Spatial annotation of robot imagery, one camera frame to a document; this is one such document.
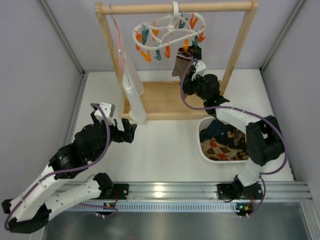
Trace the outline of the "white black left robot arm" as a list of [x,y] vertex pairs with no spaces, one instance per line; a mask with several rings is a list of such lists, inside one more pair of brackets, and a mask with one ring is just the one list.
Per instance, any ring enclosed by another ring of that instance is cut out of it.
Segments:
[[11,233],[30,234],[44,227],[63,211],[90,199],[107,199],[115,185],[105,172],[65,193],[55,192],[64,184],[100,161],[111,142],[132,143],[137,124],[122,118],[124,127],[117,122],[96,117],[91,113],[92,124],[75,134],[74,141],[61,147],[49,160],[39,177],[18,197],[6,199],[1,206],[7,214],[4,228]]

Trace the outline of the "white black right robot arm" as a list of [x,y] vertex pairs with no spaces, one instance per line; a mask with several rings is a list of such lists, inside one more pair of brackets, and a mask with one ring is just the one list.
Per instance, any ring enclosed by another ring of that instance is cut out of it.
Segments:
[[196,95],[203,100],[202,110],[237,128],[246,137],[248,160],[234,180],[221,190],[219,198],[232,201],[257,193],[259,178],[264,175],[264,166],[286,153],[286,145],[276,117],[262,117],[256,113],[234,106],[219,90],[214,74],[198,75],[185,73],[180,83],[182,100]]

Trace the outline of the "white plastic clip hanger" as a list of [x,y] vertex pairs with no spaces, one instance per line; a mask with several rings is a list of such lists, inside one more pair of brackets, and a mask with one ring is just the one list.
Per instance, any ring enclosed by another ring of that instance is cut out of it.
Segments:
[[191,39],[201,42],[206,20],[197,12],[180,12],[173,1],[173,13],[137,25],[133,29],[133,41],[138,51],[156,52],[174,44],[188,43]]

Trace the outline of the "dark navy sock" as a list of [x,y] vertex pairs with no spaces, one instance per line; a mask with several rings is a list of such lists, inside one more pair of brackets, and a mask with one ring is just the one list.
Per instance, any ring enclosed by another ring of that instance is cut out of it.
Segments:
[[202,60],[202,49],[199,46],[193,47],[193,58]]

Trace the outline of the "navy sock with bear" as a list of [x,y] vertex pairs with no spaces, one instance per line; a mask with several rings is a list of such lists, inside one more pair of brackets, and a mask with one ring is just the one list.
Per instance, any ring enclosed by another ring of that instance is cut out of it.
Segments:
[[200,142],[204,142],[215,138],[218,142],[221,142],[226,138],[228,131],[227,126],[223,122],[214,119],[207,128],[199,133],[199,139]]

